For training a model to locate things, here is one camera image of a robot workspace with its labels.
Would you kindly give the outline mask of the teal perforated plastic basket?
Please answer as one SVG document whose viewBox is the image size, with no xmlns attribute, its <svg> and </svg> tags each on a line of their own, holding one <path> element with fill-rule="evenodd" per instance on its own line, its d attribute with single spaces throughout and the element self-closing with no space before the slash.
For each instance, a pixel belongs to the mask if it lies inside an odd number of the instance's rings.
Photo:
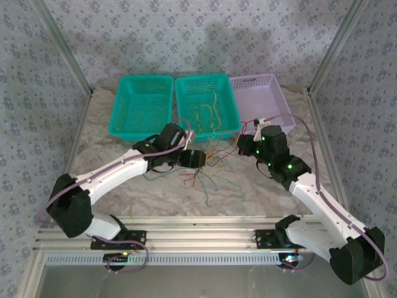
<svg viewBox="0 0 397 298">
<path fill-rule="evenodd" d="M 162 131 L 172 120 L 174 78 L 143 74 L 120 79 L 109 134 L 135 142 Z"/>
<path fill-rule="evenodd" d="M 195 142 L 224 139 L 242 128 L 227 74 L 185 76 L 175 81 L 177 115 L 195 132 Z"/>
</svg>

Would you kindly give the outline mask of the lilac perforated plastic basket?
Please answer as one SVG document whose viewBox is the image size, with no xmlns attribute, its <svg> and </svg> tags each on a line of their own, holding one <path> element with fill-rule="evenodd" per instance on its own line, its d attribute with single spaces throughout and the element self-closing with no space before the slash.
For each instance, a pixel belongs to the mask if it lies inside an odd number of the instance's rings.
<svg viewBox="0 0 397 298">
<path fill-rule="evenodd" d="M 285 134 L 295 128 L 295 120 L 289 116 L 290 108 L 274 74 L 235 76 L 230 78 L 230 83 L 240 120 L 247 123 L 247 134 L 256 132 L 254 119 L 279 114 L 287 116 L 273 119 L 271 124 L 279 125 Z"/>
</svg>

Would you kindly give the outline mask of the black usb hub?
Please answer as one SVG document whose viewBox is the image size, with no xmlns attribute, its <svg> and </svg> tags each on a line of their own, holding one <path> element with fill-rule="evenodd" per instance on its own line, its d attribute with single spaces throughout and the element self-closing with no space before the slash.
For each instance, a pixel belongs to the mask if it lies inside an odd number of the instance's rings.
<svg viewBox="0 0 397 298">
<path fill-rule="evenodd" d="M 104 263 L 127 263 L 129 254 L 127 252 L 122 253 L 106 253 L 102 257 L 102 261 Z"/>
<path fill-rule="evenodd" d="M 282 269 L 295 269 L 297 268 L 303 257 L 298 253 L 279 253 L 280 264 L 278 267 Z"/>
</svg>

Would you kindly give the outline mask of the grey metal sheet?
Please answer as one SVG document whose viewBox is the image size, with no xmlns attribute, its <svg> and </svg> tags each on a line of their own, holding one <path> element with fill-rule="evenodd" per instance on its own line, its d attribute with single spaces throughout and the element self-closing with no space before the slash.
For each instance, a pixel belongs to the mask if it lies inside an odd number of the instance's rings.
<svg viewBox="0 0 397 298">
<path fill-rule="evenodd" d="M 109 274 L 104 266 L 47 265 L 35 298 L 369 298 L 318 258 L 303 271 L 278 266 L 147 266 Z"/>
</svg>

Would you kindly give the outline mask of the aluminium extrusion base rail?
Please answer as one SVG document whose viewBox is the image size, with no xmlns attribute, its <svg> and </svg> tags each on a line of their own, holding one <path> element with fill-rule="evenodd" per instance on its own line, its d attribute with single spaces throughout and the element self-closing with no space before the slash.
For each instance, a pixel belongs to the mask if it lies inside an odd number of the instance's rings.
<svg viewBox="0 0 397 298">
<path fill-rule="evenodd" d="M 130 230 L 146 230 L 150 252 L 253 252 L 254 231 L 273 229 L 281 217 L 122 217 Z M 333 240 L 314 215 L 301 217 L 310 231 Z M 67 238 L 59 228 L 41 228 L 33 250 L 88 252 L 91 239 L 85 235 Z"/>
</svg>

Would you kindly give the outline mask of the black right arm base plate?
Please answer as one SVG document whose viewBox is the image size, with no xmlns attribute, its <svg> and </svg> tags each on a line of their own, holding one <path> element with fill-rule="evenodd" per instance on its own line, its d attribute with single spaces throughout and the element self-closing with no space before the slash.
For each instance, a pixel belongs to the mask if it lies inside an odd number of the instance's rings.
<svg viewBox="0 0 397 298">
<path fill-rule="evenodd" d="M 266 248 L 289 248 L 299 249 L 303 248 L 301 245 L 297 245 L 289 240 L 285 232 L 278 230 L 255 230 L 255 242 L 258 249 Z"/>
</svg>

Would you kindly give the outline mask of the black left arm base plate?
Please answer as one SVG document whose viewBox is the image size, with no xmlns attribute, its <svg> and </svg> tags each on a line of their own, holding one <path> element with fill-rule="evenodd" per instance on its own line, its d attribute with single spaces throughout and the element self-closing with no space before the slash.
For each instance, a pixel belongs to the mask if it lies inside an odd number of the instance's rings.
<svg viewBox="0 0 397 298">
<path fill-rule="evenodd" d="M 117 243 L 109 243 L 96 237 L 91 241 L 92 250 L 144 250 L 146 230 L 126 230 L 115 237 Z"/>
</svg>

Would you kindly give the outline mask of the aluminium frame post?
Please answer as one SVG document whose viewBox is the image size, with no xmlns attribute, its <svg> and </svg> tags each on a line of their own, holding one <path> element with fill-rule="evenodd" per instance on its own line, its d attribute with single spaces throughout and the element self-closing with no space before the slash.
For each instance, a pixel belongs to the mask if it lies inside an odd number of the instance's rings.
<svg viewBox="0 0 397 298">
<path fill-rule="evenodd" d="M 349 38 L 351 32 L 353 31 L 356 23 L 358 22 L 369 2 L 370 0 L 352 0 L 346 11 L 346 14 L 342 18 L 336 34 L 332 38 L 331 43 L 329 44 L 323 56 L 323 59 L 321 60 L 307 87 L 309 96 L 314 96 L 318 92 L 321 84 L 326 79 L 333 63 L 336 61 L 344 44 Z"/>
<path fill-rule="evenodd" d="M 58 27 L 56 20 L 52 16 L 45 0 L 29 0 L 32 7 L 35 9 L 38 17 L 42 21 L 53 43 L 58 49 L 60 55 L 63 57 L 66 65 L 74 76 L 79 87 L 86 93 L 92 94 L 92 87 L 88 83 L 81 67 L 75 59 L 71 47 L 68 45 L 61 29 Z"/>
</svg>

